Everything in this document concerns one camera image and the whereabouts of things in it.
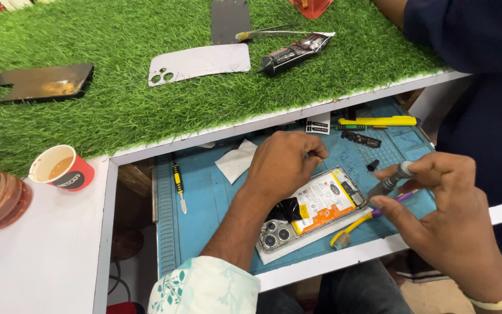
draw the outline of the floral sleeve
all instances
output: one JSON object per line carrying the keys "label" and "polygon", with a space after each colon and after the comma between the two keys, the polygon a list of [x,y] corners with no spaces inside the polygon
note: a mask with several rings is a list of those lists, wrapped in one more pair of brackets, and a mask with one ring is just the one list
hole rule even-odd
{"label": "floral sleeve", "polygon": [[192,258],[152,288],[148,314],[255,313],[259,280],[211,256]]}

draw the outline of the purple tool handle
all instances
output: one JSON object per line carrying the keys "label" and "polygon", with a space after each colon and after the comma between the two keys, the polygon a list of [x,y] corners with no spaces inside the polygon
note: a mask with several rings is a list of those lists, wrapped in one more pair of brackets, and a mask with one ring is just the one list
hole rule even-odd
{"label": "purple tool handle", "polygon": [[[400,203],[402,202],[403,200],[409,198],[410,196],[414,195],[414,193],[417,192],[417,190],[413,190],[411,192],[408,192],[406,194],[402,194],[400,196],[397,196],[395,199]],[[378,208],[374,208],[373,211],[371,212],[371,215],[373,216],[373,218],[376,218],[376,217],[380,217],[383,215],[383,213],[381,212],[380,209]]]}

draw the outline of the tea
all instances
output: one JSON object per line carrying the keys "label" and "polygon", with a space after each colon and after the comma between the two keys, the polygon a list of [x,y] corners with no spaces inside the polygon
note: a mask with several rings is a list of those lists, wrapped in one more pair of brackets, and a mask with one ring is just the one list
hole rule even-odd
{"label": "tea", "polygon": [[55,165],[55,167],[51,170],[49,180],[53,180],[63,174],[63,172],[65,172],[67,168],[69,168],[72,162],[73,157],[67,157],[64,160],[58,162],[58,164]]}

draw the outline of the human hand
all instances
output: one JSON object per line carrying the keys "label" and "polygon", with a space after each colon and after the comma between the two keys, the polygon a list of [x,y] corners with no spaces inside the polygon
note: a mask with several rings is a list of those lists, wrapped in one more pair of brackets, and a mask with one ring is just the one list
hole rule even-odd
{"label": "human hand", "polygon": [[[377,172],[378,179],[396,173],[397,166]],[[485,193],[475,187],[476,165],[466,156],[431,153],[409,168],[415,178],[400,192],[427,188],[437,210],[418,220],[405,206],[386,196],[374,196],[402,238],[426,262],[454,279],[480,302],[502,300],[502,256],[493,233]]]}
{"label": "human hand", "polygon": [[303,131],[278,131],[255,151],[242,190],[266,202],[266,212],[304,186],[329,156],[318,136]]}

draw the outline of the white desk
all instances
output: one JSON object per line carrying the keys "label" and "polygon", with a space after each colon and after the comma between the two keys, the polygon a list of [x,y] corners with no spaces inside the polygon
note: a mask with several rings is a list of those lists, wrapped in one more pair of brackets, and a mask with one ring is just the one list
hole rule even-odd
{"label": "white desk", "polygon": [[[79,192],[67,192],[26,180],[34,192],[30,208],[13,225],[0,230],[0,313],[105,313],[119,165],[466,75],[454,71],[420,75],[373,91],[133,147],[119,151],[111,158],[95,158],[89,161],[96,170],[95,179]],[[497,221],[502,221],[502,208],[495,214]],[[401,238],[395,235],[257,277],[261,279],[261,289],[268,290],[406,248]]]}

